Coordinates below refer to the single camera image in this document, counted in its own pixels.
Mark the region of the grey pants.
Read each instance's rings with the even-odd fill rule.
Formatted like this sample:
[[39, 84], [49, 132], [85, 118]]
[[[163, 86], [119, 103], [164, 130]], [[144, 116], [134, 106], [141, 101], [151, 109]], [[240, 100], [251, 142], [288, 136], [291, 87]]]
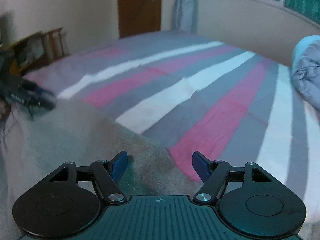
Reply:
[[120, 180], [126, 194], [193, 195], [199, 183], [184, 175], [165, 147], [114, 122], [78, 100], [60, 100], [52, 111], [33, 115], [12, 105], [1, 119], [1, 239], [18, 239], [15, 200], [67, 161], [86, 166], [126, 151], [129, 165]]

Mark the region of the striped pink grey bedsheet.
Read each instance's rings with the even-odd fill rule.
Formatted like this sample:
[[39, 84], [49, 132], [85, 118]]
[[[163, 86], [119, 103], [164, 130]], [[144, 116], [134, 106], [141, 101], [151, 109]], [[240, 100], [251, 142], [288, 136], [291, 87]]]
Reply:
[[199, 181], [191, 155], [255, 161], [319, 222], [319, 113], [293, 88], [291, 70], [254, 52], [175, 32], [103, 44], [32, 71], [60, 99], [80, 99], [164, 146]]

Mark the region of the folded blue-grey quilt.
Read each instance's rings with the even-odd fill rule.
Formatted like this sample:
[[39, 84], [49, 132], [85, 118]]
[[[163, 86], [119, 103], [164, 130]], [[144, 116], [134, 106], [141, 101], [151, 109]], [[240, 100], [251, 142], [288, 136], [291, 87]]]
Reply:
[[312, 107], [319, 110], [319, 36], [302, 38], [292, 53], [293, 87]]

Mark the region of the brown wooden door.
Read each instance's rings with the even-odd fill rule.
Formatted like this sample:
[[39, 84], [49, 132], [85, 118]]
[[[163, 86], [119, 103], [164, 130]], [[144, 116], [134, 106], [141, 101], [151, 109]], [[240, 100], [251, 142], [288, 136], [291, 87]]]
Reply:
[[162, 0], [118, 0], [119, 37], [159, 31]]

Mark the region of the grey curtain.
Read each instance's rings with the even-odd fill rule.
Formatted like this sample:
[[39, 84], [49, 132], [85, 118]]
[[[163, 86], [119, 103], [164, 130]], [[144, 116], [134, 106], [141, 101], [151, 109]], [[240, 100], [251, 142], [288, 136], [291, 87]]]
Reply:
[[175, 0], [172, 13], [172, 29], [185, 33], [195, 33], [198, 0]]

